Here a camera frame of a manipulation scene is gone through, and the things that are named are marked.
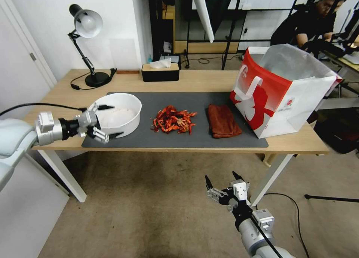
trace white bag handle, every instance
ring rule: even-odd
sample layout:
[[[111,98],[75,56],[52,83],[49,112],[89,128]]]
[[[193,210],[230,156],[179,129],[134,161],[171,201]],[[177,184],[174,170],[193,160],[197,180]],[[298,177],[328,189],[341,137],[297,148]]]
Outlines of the white bag handle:
[[[236,78],[236,85],[234,87],[234,92],[242,99],[247,100],[249,98],[252,98],[253,93],[257,85],[262,85],[263,79],[261,79],[259,76],[256,76],[253,80],[251,85],[248,88],[248,91],[246,93],[242,92],[242,90],[239,88],[239,79],[241,74],[245,71],[243,74],[245,77],[247,76],[248,67],[246,65],[242,65],[240,68],[237,78]]]

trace lamp base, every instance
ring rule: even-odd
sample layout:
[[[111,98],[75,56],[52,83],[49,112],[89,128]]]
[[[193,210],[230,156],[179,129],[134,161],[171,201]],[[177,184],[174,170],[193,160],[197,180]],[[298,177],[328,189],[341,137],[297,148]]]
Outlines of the lamp base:
[[[104,72],[97,72],[95,75],[90,74],[85,78],[85,83],[89,87],[99,87],[109,83],[110,81],[110,76]]]

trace folded towel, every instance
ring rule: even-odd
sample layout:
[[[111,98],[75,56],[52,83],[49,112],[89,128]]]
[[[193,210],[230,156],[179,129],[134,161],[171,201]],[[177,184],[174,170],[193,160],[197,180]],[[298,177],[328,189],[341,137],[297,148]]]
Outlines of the folded towel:
[[[209,105],[208,119],[214,138],[228,138],[242,133],[227,105]]]

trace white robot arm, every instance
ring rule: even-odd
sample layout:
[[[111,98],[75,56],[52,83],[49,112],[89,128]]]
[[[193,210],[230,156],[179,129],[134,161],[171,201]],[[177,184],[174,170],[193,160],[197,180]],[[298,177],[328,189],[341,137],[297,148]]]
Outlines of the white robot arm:
[[[15,166],[23,155],[34,145],[49,145],[56,140],[67,140],[70,136],[89,135],[103,143],[116,135],[106,135],[101,131],[96,111],[113,108],[95,105],[73,120],[54,120],[51,112],[41,112],[35,127],[17,119],[0,120],[0,191],[10,180]]]
[[[207,176],[207,195],[221,205],[227,206],[236,222],[235,226],[242,236],[242,243],[252,258],[293,258],[290,253],[274,246],[272,228],[274,217],[268,209],[253,211],[247,199],[248,184],[233,171],[235,180],[224,190],[213,188]]]

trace tissue box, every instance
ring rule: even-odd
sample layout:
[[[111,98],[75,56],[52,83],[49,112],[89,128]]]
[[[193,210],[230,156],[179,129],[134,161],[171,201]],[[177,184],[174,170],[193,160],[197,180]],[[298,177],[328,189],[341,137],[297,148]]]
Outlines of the tissue box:
[[[144,64],[141,71],[144,82],[177,81],[180,77],[180,69],[176,63],[171,63],[166,68],[152,68],[149,64]]]

